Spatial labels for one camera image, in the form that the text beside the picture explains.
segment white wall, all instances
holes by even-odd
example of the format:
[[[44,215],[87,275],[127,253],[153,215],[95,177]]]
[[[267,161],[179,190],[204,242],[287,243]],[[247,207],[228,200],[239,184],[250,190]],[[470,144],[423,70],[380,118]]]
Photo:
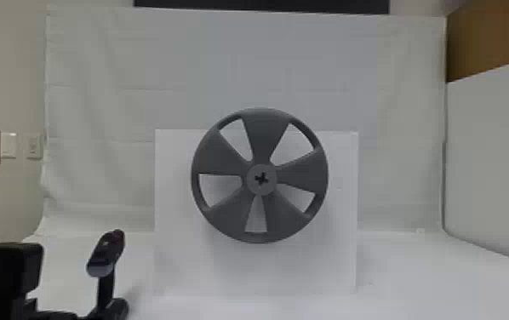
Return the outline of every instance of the white wall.
[[[393,0],[393,14],[443,15],[462,0]],[[47,3],[130,6],[132,0],[0,0],[0,129],[43,132],[44,19]],[[42,213],[41,163],[0,166],[0,241],[30,235]]]
[[[444,16],[469,0],[391,0],[390,13]]]

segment light switch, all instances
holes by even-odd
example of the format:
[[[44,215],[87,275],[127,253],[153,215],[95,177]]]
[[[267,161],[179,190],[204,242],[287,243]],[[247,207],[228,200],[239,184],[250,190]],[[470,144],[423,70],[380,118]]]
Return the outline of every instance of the light switch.
[[[41,134],[28,134],[26,136],[26,157],[40,160],[43,158],[43,136]]]
[[[18,151],[18,135],[12,132],[2,132],[0,134],[0,157],[16,158]]]

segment fan blade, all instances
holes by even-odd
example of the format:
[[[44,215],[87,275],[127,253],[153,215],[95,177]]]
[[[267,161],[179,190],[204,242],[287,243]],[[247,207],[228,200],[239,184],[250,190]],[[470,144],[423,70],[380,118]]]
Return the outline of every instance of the fan blade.
[[[219,130],[211,130],[197,148],[193,168],[198,174],[244,175],[248,164]]]
[[[262,202],[265,205],[266,231],[273,235],[294,234],[312,218],[303,214],[278,191],[264,196]]]
[[[316,194],[326,193],[328,164],[322,148],[299,157],[277,168],[278,183]]]
[[[255,110],[246,111],[242,118],[253,151],[253,160],[256,163],[269,163],[289,126],[290,117],[280,111]]]
[[[206,210],[209,220],[224,233],[241,234],[247,226],[255,195],[245,186]]]

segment spoked wheel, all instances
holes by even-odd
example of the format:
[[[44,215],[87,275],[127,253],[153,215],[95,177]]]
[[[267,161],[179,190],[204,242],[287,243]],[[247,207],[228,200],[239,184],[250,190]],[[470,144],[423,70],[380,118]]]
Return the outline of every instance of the spoked wheel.
[[[245,160],[220,132],[237,120],[244,123],[253,153],[251,161]],[[271,155],[289,124],[310,141],[312,151],[275,166]],[[242,185],[209,206],[199,185],[200,174],[239,176]],[[191,183],[197,206],[217,230],[246,243],[271,243],[294,235],[314,218],[326,196],[328,163],[320,141],[302,121],[278,110],[247,109],[225,117],[203,137],[193,158]],[[278,184],[314,193],[308,208],[296,208],[277,190]],[[256,196],[261,196],[264,204],[265,232],[245,231]]]

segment white backdrop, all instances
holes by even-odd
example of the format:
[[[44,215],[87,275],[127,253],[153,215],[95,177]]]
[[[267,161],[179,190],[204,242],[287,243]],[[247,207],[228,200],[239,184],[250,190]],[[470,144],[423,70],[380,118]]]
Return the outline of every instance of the white backdrop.
[[[207,129],[252,106],[360,133],[362,228],[438,228],[444,27],[443,18],[51,8],[39,232],[93,231],[89,222],[152,230],[154,129]]]

